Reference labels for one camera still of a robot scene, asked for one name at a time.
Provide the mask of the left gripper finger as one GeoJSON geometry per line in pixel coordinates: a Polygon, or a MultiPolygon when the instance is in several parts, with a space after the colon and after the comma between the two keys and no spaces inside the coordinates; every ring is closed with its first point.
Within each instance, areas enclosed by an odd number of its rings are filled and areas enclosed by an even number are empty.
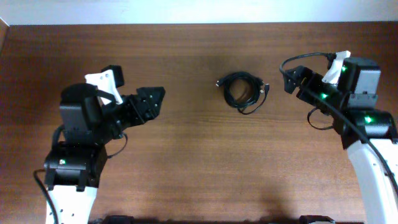
{"type": "Polygon", "coordinates": [[[137,94],[141,102],[148,103],[155,108],[160,108],[165,96],[165,88],[162,86],[142,87],[137,89],[137,94]]]}
{"type": "Polygon", "coordinates": [[[156,119],[160,113],[160,103],[143,101],[141,103],[141,116],[144,122],[156,119]]]}

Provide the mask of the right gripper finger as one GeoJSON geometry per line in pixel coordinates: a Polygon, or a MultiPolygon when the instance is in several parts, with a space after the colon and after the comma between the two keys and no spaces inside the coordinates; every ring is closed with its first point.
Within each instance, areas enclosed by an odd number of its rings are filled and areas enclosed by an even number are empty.
{"type": "Polygon", "coordinates": [[[288,94],[292,94],[296,88],[299,88],[301,83],[293,79],[284,79],[284,91],[288,94]]]}
{"type": "Polygon", "coordinates": [[[292,78],[297,82],[301,82],[304,78],[311,76],[311,70],[303,65],[288,69],[285,71],[285,73],[289,78],[292,78]]]}

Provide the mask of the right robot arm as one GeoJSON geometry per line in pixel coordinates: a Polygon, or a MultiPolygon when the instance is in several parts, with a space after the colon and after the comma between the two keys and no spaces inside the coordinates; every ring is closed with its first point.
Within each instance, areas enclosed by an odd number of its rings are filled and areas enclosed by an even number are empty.
{"type": "Polygon", "coordinates": [[[284,89],[333,118],[363,198],[367,223],[397,223],[397,128],[393,116],[375,108],[379,65],[366,58],[325,53],[329,75],[298,66],[279,70],[284,89]]]}

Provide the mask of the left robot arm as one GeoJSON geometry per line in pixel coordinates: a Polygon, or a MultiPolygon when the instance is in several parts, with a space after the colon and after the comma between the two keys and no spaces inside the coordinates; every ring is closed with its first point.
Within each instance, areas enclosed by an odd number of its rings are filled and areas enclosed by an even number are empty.
{"type": "Polygon", "coordinates": [[[114,95],[88,83],[78,83],[61,93],[63,123],[54,131],[45,158],[44,180],[36,178],[46,201],[46,223],[88,223],[100,176],[111,158],[105,145],[126,137],[125,129],[143,125],[160,113],[165,88],[142,87],[114,95]]]}

